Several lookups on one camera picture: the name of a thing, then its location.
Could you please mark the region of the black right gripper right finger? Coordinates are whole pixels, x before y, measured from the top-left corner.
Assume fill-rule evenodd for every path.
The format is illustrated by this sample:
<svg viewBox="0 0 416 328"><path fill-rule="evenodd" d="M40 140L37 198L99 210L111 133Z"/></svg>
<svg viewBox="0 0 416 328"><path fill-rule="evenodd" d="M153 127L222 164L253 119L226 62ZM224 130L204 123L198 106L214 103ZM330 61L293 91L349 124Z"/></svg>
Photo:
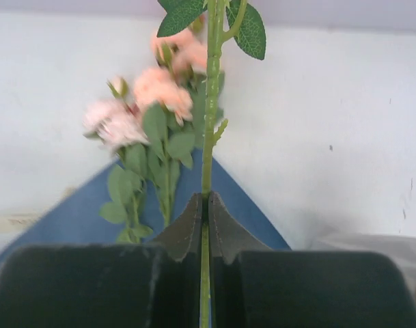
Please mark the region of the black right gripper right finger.
<svg viewBox="0 0 416 328"><path fill-rule="evenodd" d="M213 327L416 327L396 264L370 251L275 251L209 198Z"/></svg>

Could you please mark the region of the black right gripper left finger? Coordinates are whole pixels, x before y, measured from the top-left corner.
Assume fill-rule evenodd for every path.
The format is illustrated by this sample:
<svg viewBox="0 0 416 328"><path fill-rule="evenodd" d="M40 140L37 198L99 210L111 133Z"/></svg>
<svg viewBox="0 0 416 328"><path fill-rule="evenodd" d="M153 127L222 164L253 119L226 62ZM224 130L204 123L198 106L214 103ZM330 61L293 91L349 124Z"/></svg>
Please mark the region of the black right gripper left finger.
<svg viewBox="0 0 416 328"><path fill-rule="evenodd" d="M0 327L197 327L202 198L142 245L31 245L0 266Z"/></svg>

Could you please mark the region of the blue wrapping paper sheet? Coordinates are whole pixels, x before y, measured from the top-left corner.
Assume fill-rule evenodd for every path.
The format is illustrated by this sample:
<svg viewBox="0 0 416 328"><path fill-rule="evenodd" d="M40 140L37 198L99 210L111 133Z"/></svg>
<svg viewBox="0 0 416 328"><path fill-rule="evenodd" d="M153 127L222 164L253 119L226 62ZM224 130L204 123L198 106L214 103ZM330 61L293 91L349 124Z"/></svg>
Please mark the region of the blue wrapping paper sheet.
<svg viewBox="0 0 416 328"><path fill-rule="evenodd" d="M193 153L193 160L192 170L184 167L180 171L173 219L182 213L192 194L201 189L200 150ZM115 242L123 226L109 223L99 216L102 204L110 201L107 176L112 165L94 176L0 251L0 264L15 249L29 244ZM290 249L263 212L216 160L212 162L212 188L220 194L231 216L256 238L272 249ZM140 220L154 230L153 235L143 241L150 241L163 229L163 217L151 182L148 183L147 200Z"/></svg>

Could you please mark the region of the pale pink rose stem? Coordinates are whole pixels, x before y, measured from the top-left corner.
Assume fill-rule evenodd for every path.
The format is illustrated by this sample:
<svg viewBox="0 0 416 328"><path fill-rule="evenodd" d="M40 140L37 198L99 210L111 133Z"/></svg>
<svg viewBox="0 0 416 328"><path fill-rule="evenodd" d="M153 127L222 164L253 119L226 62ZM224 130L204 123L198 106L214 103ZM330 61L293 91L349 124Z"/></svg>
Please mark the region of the pale pink rose stem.
<svg viewBox="0 0 416 328"><path fill-rule="evenodd" d="M84 117L85 137L97 139L120 163L107 178L110 201L100 216L124 228L118 240L140 243L153 230L141 222L148 185L156 191L163 225L171 223L182 167L193 167L195 128L188 90L173 81L143 81L141 104L129 104L128 84L107 83L113 97L92 104Z"/></svg>

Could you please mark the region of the peach rose bud stem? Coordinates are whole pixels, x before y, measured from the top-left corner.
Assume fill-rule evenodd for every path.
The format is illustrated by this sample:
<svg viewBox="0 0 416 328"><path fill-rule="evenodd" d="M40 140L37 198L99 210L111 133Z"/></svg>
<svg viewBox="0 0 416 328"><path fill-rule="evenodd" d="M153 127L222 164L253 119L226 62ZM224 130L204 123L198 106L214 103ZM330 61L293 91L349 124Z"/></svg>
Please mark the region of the peach rose bud stem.
<svg viewBox="0 0 416 328"><path fill-rule="evenodd" d="M200 327L209 327L211 320L210 288L210 224L209 196L211 194L212 151L220 140L228 121L214 129L219 101L219 74L222 46L235 40L248 56L263 60L266 54L266 30L260 13L247 1L160 1L167 15L158 37L170 36L188 27L204 12L208 13L208 50L206 70L205 125L202 154L202 217L200 240L199 310Z"/></svg>

